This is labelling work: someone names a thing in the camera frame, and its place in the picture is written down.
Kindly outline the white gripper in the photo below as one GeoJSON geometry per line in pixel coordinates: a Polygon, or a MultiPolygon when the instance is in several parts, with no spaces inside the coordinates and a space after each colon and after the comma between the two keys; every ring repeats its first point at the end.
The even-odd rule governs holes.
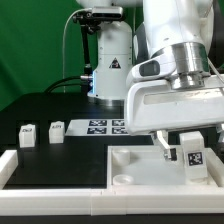
{"type": "Polygon", "coordinates": [[[218,142],[224,143],[224,84],[217,76],[206,78],[203,88],[181,91],[172,90],[166,80],[136,83],[128,91],[124,119],[131,135],[155,131],[153,143],[167,161],[176,161],[166,131],[218,124],[218,142]]]}

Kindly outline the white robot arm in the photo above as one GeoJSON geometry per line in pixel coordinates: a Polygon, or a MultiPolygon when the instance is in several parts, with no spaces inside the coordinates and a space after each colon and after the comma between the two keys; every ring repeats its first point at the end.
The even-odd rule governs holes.
{"type": "Polygon", "coordinates": [[[76,0],[98,34],[88,96],[123,101],[131,135],[224,122],[224,82],[208,51],[213,0],[76,0]]]}

